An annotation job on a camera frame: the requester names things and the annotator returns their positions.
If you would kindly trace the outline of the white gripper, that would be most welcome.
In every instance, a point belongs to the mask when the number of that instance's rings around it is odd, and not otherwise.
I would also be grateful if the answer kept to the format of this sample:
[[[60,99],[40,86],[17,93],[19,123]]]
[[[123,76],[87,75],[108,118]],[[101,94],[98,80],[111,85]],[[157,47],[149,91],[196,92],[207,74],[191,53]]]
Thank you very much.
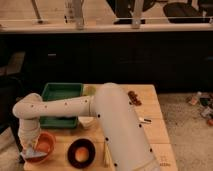
[[[39,126],[35,128],[25,128],[20,126],[18,130],[18,136],[22,147],[24,149],[29,147],[34,148],[37,144],[40,132],[41,129]]]

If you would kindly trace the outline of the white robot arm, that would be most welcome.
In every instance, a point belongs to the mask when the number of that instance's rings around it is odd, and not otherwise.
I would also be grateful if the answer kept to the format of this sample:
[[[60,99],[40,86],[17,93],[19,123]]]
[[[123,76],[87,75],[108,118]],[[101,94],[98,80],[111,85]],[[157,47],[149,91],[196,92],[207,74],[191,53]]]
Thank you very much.
[[[115,83],[101,85],[92,96],[52,101],[30,93],[13,106],[12,113],[19,119],[25,158],[36,153],[40,117],[90,116],[99,121],[116,171],[161,171],[137,112],[125,90]]]

